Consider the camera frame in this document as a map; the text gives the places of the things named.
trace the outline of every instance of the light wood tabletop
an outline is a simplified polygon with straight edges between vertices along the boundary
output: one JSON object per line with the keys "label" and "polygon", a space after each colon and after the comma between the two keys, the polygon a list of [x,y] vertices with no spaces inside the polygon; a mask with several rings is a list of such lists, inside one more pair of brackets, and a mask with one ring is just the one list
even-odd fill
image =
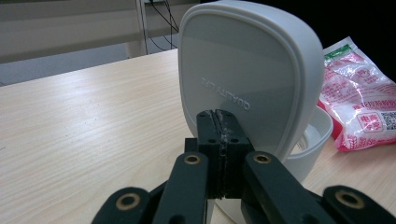
{"label": "light wood tabletop", "polygon": [[[0,222],[91,223],[118,189],[167,180],[184,141],[177,50],[0,88]],[[396,145],[339,152],[305,188],[358,189],[396,214]],[[212,223],[232,223],[215,207]]]}

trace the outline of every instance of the plastic bag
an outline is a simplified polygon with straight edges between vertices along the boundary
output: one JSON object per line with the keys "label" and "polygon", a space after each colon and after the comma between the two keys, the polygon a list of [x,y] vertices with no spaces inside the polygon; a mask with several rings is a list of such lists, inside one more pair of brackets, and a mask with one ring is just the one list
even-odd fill
{"label": "plastic bag", "polygon": [[336,148],[351,151],[395,143],[396,84],[350,37],[326,48],[324,54],[318,104],[332,117]]}

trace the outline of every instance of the container lid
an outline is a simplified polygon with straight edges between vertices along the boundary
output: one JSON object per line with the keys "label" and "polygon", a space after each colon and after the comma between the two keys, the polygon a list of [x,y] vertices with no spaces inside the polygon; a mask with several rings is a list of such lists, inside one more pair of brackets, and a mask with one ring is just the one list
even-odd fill
{"label": "container lid", "polygon": [[229,111],[256,150],[284,161],[318,102],[323,51],[314,31],[278,8],[218,1],[190,8],[179,29],[178,66],[186,121]]}

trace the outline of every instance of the floor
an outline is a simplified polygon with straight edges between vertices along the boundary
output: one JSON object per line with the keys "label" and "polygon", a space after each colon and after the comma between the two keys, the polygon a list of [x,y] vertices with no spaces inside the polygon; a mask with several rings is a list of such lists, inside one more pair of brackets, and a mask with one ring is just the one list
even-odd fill
{"label": "floor", "polygon": [[[148,53],[174,49],[178,36],[172,35],[172,47],[170,37],[168,35],[148,39]],[[0,63],[0,87],[127,59],[125,45],[118,44],[13,63]]]}

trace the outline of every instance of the pink packaging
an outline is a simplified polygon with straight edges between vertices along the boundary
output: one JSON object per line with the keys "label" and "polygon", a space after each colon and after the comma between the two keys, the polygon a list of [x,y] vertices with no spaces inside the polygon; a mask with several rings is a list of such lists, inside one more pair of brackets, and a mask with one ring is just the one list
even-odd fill
{"label": "pink packaging", "polygon": [[335,146],[351,151],[396,143],[395,82],[350,37],[326,48],[324,54],[318,105],[332,117]]}

